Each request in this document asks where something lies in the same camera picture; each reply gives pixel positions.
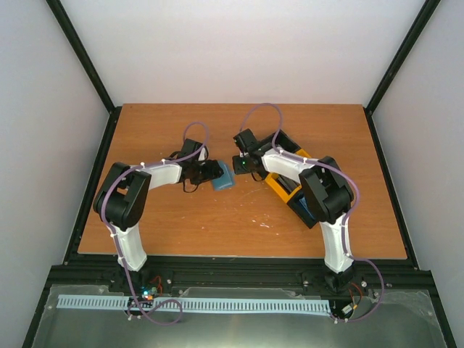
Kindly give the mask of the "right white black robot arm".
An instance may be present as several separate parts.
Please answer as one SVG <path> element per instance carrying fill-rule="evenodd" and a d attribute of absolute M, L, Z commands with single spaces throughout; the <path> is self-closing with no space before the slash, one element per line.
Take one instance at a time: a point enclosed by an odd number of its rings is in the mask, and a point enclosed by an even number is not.
<path fill-rule="evenodd" d="M 326 286 L 344 290 L 354 277 L 347 214 L 355 197 L 332 157 L 313 159 L 283 131 L 257 139 L 250 129 L 234 136 L 235 174 L 262 179 L 308 227 L 319 225 Z"/>

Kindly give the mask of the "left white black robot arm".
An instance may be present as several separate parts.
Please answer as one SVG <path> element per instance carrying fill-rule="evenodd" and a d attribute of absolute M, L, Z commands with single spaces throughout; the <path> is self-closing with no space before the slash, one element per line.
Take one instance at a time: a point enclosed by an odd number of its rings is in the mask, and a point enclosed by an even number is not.
<path fill-rule="evenodd" d="M 223 176 L 224 169 L 216 159 L 209 158 L 206 145 L 189 138 L 183 141 L 181 150 L 159 162 L 112 164 L 93 209 L 109 229 L 117 249 L 117 261 L 128 269 L 125 282 L 132 290 L 144 291 L 151 283 L 150 272 L 142 268 L 147 255 L 139 232 L 149 191 L 187 181 L 197 187 Z"/>

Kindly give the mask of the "blue card holder wallet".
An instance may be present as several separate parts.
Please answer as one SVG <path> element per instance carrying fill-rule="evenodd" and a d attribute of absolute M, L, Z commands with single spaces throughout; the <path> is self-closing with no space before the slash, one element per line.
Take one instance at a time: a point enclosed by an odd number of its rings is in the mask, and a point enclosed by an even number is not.
<path fill-rule="evenodd" d="M 231 189 L 235 185 L 234 172 L 224 161 L 218 162 L 223 174 L 219 178 L 212 180 L 212 187 L 214 191 L 222 191 Z"/>

